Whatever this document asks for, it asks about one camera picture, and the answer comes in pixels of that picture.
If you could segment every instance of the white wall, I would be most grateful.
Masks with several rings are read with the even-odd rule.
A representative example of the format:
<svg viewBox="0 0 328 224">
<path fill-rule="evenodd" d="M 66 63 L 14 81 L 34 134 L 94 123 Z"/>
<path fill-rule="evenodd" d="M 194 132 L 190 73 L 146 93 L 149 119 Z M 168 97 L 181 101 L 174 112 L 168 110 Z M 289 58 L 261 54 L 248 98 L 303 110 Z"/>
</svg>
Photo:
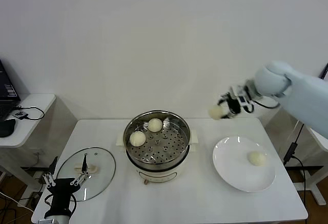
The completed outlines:
<svg viewBox="0 0 328 224">
<path fill-rule="evenodd" d="M 22 92 L 81 118 L 207 117 L 271 60 L 317 75 L 328 0 L 0 0 L 0 58 Z"/>
</svg>

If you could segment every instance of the white desk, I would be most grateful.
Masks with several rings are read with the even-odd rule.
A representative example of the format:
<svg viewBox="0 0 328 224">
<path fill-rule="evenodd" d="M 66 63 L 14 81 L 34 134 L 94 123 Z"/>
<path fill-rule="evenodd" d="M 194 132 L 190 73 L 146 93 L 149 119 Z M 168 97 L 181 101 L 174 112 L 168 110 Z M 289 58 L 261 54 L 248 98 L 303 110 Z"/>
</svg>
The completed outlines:
<svg viewBox="0 0 328 224">
<path fill-rule="evenodd" d="M 56 97 L 54 94 L 21 94 L 19 95 L 21 101 L 19 105 L 22 107 L 31 107 L 35 106 L 46 113 L 52 103 L 55 101 Z M 26 110 L 26 113 L 29 114 L 31 118 L 41 117 L 42 113 L 39 110 L 29 109 Z M 0 138 L 0 148 L 15 148 L 22 146 L 28 137 L 31 135 L 36 125 L 40 120 L 19 120 L 16 119 L 15 130 L 13 134 L 8 137 Z M 20 168 L 6 153 L 3 153 L 0 149 L 0 165 L 15 175 L 22 182 L 27 184 L 29 187 L 39 190 L 41 187 L 40 183 L 33 179 L 29 174 Z"/>
<path fill-rule="evenodd" d="M 80 120 L 58 160 L 57 170 L 73 153 L 86 147 L 109 150 L 116 161 L 110 185 L 98 196 L 78 202 L 70 224 L 179 224 L 179 223 L 248 223 L 300 220 L 308 216 L 292 181 L 258 119 L 235 118 L 186 119 L 198 134 L 197 150 L 188 155 L 186 167 L 172 181 L 144 185 L 116 146 L 116 137 L 128 120 Z M 219 139 L 228 135 L 246 136 L 261 143 L 273 154 L 277 177 L 264 192 L 247 193 L 227 184 L 215 171 L 212 151 Z M 49 206 L 46 190 L 32 216 L 43 219 Z"/>
<path fill-rule="evenodd" d="M 326 139 L 325 137 L 314 131 L 312 128 L 310 127 L 306 127 L 306 128 L 310 132 L 314 140 L 321 147 L 321 149 L 325 152 L 328 152 L 328 139 Z M 324 166 L 313 175 L 310 175 L 309 172 L 305 170 L 305 176 L 303 175 L 303 177 L 306 178 L 306 190 L 312 192 L 312 195 L 314 196 L 317 204 L 320 206 L 326 205 L 326 201 L 324 200 L 321 192 L 319 191 L 319 188 L 317 187 L 317 183 L 325 179 L 327 176 L 328 176 L 328 166 Z M 297 191 L 304 190 L 303 182 L 294 183 L 294 186 Z"/>
</svg>

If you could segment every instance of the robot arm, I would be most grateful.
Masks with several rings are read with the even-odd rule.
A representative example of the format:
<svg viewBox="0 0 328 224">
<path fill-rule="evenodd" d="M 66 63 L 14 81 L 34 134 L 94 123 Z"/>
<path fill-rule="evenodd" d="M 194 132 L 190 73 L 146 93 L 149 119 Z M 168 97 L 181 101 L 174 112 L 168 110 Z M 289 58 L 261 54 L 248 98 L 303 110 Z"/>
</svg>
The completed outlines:
<svg viewBox="0 0 328 224">
<path fill-rule="evenodd" d="M 237 115 L 240 112 L 238 106 L 251 113 L 253 100 L 262 96 L 276 100 L 296 119 L 328 138 L 328 84 L 319 78 L 303 75 L 282 62 L 271 62 L 257 71 L 254 80 L 231 88 L 222 96 L 218 105 L 226 101 L 230 114 L 221 118 Z"/>
</svg>

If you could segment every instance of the wooden floor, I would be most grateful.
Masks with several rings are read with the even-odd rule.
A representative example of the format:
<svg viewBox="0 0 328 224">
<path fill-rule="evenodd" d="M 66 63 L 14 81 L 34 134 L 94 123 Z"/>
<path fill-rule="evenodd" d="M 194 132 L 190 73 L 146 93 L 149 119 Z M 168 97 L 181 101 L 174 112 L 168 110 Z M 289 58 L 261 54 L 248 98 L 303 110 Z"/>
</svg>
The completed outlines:
<svg viewBox="0 0 328 224">
<path fill-rule="evenodd" d="M 288 171 L 293 182 L 301 182 L 302 176 L 298 171 Z M 323 197 L 328 201 L 328 177 L 321 181 L 318 184 L 318 187 L 323 195 Z M 26 186 L 14 176 L 6 177 L 4 181 L 0 184 L 0 191 L 5 193 L 6 195 L 13 197 L 15 199 L 19 199 L 21 195 L 24 193 Z M 299 195 L 303 199 L 303 192 L 299 192 Z M 37 203 L 37 200 L 33 202 L 30 200 L 28 203 L 28 207 L 34 209 L 34 205 Z M 0 209 L 5 207 L 5 200 L 0 199 Z M 12 202 L 8 208 L 16 209 L 17 217 L 22 216 L 18 220 L 16 220 L 16 224 L 28 224 L 31 222 L 32 213 L 24 208 L 17 207 L 17 204 Z M 307 219 L 308 224 L 328 224 L 328 206 L 318 206 L 315 199 L 313 198 L 311 192 L 306 192 L 306 208 L 309 213 L 309 218 Z M 14 211 L 0 210 L 0 224 L 14 224 L 12 221 L 14 219 Z M 289 221 L 284 222 L 286 224 L 300 224 L 305 223 L 305 221 Z"/>
<path fill-rule="evenodd" d="M 302 182 L 303 177 L 299 173 L 299 171 L 288 171 L 289 176 L 291 177 L 293 182 Z M 318 188 L 322 193 L 324 199 L 328 202 L 328 177 L 322 180 L 318 184 Z M 298 192 L 301 199 L 303 199 L 303 192 Z M 309 214 L 307 219 L 307 224 L 328 224 L 328 205 L 326 206 L 319 206 L 315 201 L 312 193 L 310 191 L 306 192 L 306 209 Z M 305 223 L 305 221 L 289 221 L 284 222 L 288 224 L 300 224 Z"/>
<path fill-rule="evenodd" d="M 5 193 L 7 196 L 10 196 L 14 199 L 20 199 L 22 194 L 24 193 L 26 189 L 26 185 L 22 183 L 19 179 L 17 179 L 14 176 L 6 177 L 2 183 L 0 184 L 0 191 Z M 31 222 L 32 212 L 21 207 L 17 207 L 17 204 L 8 199 L 7 201 L 0 199 L 0 224 L 29 224 Z M 29 200 L 27 207 L 34 210 L 36 204 L 38 202 L 38 199 Z M 15 212 L 13 210 L 2 210 L 5 206 L 7 206 L 8 209 L 15 209 L 16 210 L 16 217 L 21 217 L 16 220 L 16 222 L 13 221 L 15 218 Z"/>
</svg>

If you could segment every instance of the pot lid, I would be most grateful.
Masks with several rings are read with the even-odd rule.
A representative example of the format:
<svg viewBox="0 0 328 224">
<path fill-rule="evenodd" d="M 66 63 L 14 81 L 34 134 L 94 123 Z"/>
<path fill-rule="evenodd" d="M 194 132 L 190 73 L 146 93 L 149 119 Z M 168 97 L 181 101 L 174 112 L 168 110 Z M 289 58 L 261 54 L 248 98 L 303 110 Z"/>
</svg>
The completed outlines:
<svg viewBox="0 0 328 224">
<path fill-rule="evenodd" d="M 103 148 L 93 147 L 80 150 L 69 157 L 61 166 L 57 178 L 77 178 L 81 174 L 84 156 L 89 176 L 81 189 L 74 193 L 77 201 L 86 201 L 100 194 L 110 184 L 115 173 L 113 155 Z"/>
</svg>

